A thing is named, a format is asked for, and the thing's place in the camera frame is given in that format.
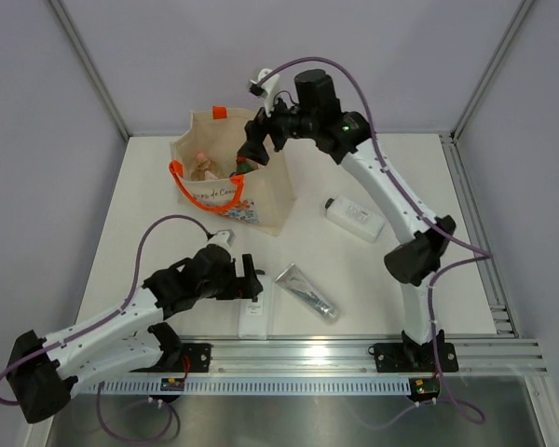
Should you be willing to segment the green bottle red cap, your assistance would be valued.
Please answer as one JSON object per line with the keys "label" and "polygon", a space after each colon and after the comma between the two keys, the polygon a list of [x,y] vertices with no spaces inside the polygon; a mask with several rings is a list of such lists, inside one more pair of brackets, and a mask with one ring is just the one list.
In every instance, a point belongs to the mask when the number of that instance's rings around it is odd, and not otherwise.
{"label": "green bottle red cap", "polygon": [[257,169],[257,165],[252,160],[243,156],[236,158],[236,175],[244,175]]}

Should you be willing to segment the white bottle black cap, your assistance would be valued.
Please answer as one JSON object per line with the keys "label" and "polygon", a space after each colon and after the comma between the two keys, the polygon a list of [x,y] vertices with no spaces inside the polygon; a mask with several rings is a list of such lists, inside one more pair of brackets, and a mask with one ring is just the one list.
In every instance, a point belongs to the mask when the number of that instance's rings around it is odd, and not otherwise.
{"label": "white bottle black cap", "polygon": [[274,282],[269,275],[259,280],[263,291],[257,300],[243,300],[240,303],[238,337],[244,340],[265,340],[270,334],[274,311]]}

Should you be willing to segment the peach bottle pink cap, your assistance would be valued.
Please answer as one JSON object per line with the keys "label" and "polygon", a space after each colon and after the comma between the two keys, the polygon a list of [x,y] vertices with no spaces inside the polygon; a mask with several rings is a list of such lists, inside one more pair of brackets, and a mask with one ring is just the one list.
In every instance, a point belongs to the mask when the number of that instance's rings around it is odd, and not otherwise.
{"label": "peach bottle pink cap", "polygon": [[194,168],[190,176],[193,182],[214,181],[223,177],[224,174],[221,169],[207,155],[202,152],[196,154]]}

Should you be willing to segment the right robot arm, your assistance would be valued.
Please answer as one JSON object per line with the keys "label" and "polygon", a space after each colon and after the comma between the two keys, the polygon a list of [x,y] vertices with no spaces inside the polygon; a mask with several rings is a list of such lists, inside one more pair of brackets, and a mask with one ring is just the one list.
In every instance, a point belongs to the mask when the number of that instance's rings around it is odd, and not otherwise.
{"label": "right robot arm", "polygon": [[239,156],[266,165],[265,140],[275,151],[290,140],[308,139],[364,188],[390,224],[399,245],[384,264],[401,285],[404,305],[402,340],[394,359],[423,370],[437,356],[443,334],[429,314],[429,281],[456,230],[454,219],[437,216],[409,188],[389,162],[377,153],[378,141],[369,121],[358,112],[345,112],[333,79],[322,69],[307,70],[294,79],[298,101],[288,106],[279,97],[279,78],[261,70],[249,85],[264,104],[245,126],[246,141]]}

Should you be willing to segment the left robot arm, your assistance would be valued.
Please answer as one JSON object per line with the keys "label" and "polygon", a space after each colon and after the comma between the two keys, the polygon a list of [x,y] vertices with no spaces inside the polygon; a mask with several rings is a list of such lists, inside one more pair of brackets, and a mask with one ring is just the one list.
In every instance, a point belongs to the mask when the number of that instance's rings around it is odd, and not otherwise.
{"label": "left robot arm", "polygon": [[182,341],[168,319],[204,299],[257,301],[262,270],[252,256],[236,272],[230,253],[214,244],[157,270],[130,300],[43,337],[35,331],[14,342],[6,379],[14,404],[29,424],[61,411],[89,386],[128,372],[167,372],[181,364]]}

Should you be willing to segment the silver tube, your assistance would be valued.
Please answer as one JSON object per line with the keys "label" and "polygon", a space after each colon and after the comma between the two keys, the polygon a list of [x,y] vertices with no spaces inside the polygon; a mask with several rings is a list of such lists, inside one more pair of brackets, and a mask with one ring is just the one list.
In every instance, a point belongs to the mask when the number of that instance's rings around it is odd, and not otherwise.
{"label": "silver tube", "polygon": [[281,272],[275,283],[308,306],[328,324],[333,324],[339,319],[338,307],[309,281],[296,264],[290,264]]}

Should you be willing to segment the white flat bottle right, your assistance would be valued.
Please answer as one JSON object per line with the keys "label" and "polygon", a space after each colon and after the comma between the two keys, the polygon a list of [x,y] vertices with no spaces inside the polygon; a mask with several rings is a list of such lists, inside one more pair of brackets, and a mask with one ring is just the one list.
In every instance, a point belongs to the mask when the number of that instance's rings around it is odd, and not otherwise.
{"label": "white flat bottle right", "polygon": [[385,218],[344,197],[330,197],[324,204],[325,217],[360,239],[373,243],[381,234]]}

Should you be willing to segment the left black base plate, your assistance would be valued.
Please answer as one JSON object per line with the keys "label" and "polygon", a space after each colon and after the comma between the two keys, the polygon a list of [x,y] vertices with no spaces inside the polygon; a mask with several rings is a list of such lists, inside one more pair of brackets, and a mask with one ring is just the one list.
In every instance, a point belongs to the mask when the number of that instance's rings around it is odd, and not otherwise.
{"label": "left black base plate", "polygon": [[133,373],[207,373],[211,365],[212,345],[208,343],[182,343],[180,349],[164,353],[153,366],[132,370]]}

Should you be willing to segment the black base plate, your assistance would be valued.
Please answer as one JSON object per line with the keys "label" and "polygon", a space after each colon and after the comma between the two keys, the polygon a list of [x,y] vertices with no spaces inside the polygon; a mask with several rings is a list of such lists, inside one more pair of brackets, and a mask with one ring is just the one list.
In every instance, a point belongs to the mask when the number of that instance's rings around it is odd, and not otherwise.
{"label": "black base plate", "polygon": [[153,366],[132,370],[133,373],[207,373],[211,365],[212,345],[208,343],[182,343],[180,349],[164,353]]}
{"label": "black base plate", "polygon": [[[421,346],[400,343],[376,343],[368,354],[374,358],[378,373],[436,373],[439,371],[433,343]],[[457,373],[459,366],[455,347],[450,343],[438,343],[437,353],[444,373]]]}

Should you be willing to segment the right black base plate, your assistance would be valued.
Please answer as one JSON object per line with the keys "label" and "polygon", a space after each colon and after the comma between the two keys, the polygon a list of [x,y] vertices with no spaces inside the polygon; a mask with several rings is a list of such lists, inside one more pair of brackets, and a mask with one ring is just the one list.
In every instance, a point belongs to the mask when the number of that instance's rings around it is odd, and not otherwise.
{"label": "right black base plate", "polygon": [[[376,343],[368,354],[374,358],[378,373],[436,373],[439,371],[433,343],[421,346],[400,343]],[[437,353],[444,373],[457,373],[459,366],[455,347],[450,343],[438,343]]]}

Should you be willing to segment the aluminium mounting rail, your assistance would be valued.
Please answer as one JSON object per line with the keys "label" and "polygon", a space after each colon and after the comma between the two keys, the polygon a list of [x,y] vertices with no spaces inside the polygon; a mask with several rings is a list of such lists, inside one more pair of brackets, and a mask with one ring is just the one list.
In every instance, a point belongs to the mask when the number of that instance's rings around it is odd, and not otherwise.
{"label": "aluminium mounting rail", "polygon": [[[184,372],[126,372],[151,373],[162,377],[194,376],[205,374],[250,375],[250,376],[305,376],[305,375],[352,375],[380,373],[387,375],[420,376],[434,372],[377,372],[374,358],[367,350],[376,343],[398,343],[393,339],[374,341],[371,339],[210,339],[183,340],[182,343],[208,343],[212,345],[210,370],[205,373]],[[539,346],[534,341],[511,338],[457,339],[447,340],[453,344],[457,354],[458,372],[475,375],[528,375],[545,373],[546,366]],[[439,371],[441,365],[437,347],[434,355]]]}

